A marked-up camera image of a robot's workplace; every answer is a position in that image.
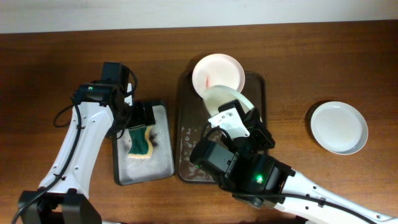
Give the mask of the grey-white plate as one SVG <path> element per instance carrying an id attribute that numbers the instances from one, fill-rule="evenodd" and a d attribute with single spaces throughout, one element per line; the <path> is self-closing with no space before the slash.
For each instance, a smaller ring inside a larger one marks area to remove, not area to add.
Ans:
<path id="1" fill-rule="evenodd" d="M 340 101 L 317 106 L 310 118 L 310 129 L 316 142 L 329 152 L 351 155 L 366 145 L 368 125 L 354 107 Z"/>

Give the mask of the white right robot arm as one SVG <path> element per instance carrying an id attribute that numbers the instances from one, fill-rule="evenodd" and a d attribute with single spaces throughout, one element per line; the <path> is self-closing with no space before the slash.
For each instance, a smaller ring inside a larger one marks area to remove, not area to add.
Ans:
<path id="1" fill-rule="evenodd" d="M 318 106 L 310 119 L 312 134 L 326 150 L 349 155 L 363 148 L 368 126 L 362 114 L 349 104 L 329 101 Z M 281 191 L 233 192 L 244 199 L 266 199 L 274 208 L 314 223 L 397 223 L 397 218 L 375 212 L 312 182 L 299 171 L 282 181 Z"/>

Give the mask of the green and yellow sponge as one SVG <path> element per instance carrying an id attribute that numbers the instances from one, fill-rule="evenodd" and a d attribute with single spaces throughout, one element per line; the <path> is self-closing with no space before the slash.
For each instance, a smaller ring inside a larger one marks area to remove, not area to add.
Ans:
<path id="1" fill-rule="evenodd" d="M 150 141 L 151 126 L 129 130 L 131 148 L 128 156 L 136 159 L 148 159 L 153 153 L 153 145 Z"/>

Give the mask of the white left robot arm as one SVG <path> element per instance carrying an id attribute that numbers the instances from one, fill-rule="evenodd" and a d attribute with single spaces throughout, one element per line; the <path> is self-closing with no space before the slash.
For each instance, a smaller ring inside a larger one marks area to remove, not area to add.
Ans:
<path id="1" fill-rule="evenodd" d="M 52 168 L 38 190 L 24 191 L 12 222 L 102 223 L 89 201 L 89 188 L 105 138 L 155 123 L 152 105 L 132 101 L 129 84 L 82 84 L 71 97 L 72 118 Z"/>

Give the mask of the cream plate with red stain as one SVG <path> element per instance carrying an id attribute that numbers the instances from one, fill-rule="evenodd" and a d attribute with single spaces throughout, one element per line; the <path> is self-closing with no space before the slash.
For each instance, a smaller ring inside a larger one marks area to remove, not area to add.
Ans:
<path id="1" fill-rule="evenodd" d="M 254 104 L 249 101 L 242 93 L 228 86 L 215 85 L 203 92 L 203 103 L 208 112 L 207 119 L 219 114 L 219 107 L 238 100 L 243 109 L 244 115 L 254 109 Z"/>

